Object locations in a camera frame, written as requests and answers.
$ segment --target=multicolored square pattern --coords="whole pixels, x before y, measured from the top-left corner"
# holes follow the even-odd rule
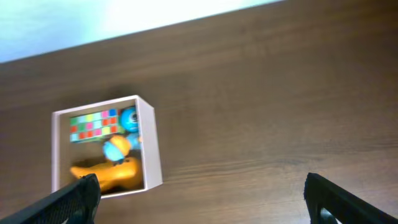
[[[119,111],[110,109],[70,118],[70,141],[87,141],[118,133]]]

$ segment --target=box of toys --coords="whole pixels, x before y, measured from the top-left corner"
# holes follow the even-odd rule
[[[52,192],[96,174],[102,198],[162,184],[154,108],[137,95],[52,115]]]

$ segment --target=open box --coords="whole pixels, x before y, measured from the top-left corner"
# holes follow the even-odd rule
[[[157,143],[154,108],[137,95],[93,103],[67,110],[53,112],[52,115],[52,192],[76,181],[70,172],[77,164],[92,166],[105,160],[103,145],[98,141],[71,142],[71,118],[135,106],[139,124],[141,150],[134,151],[135,158],[141,160],[143,181],[134,189],[113,189],[101,198],[144,192],[162,184],[159,147]]]

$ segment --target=toy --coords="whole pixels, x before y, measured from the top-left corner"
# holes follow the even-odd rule
[[[118,112],[110,109],[70,118],[70,141],[98,141],[109,134],[120,133]]]
[[[79,179],[88,174],[96,174],[101,191],[107,191],[116,186],[131,189],[142,182],[142,166],[138,159],[127,157],[121,164],[105,162],[89,168],[71,167],[70,172]]]
[[[120,116],[120,125],[131,133],[138,132],[138,120],[135,107],[125,109]]]
[[[129,134],[126,138],[120,135],[114,135],[109,141],[104,143],[103,151],[107,159],[111,161],[120,161],[129,154],[132,149],[141,149],[139,135]]]

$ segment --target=brown wooden surface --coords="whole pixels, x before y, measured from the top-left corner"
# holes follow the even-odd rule
[[[164,185],[96,223],[308,223],[307,172],[398,217],[396,2],[286,0],[0,65],[0,216],[50,192],[51,112],[138,94]]]

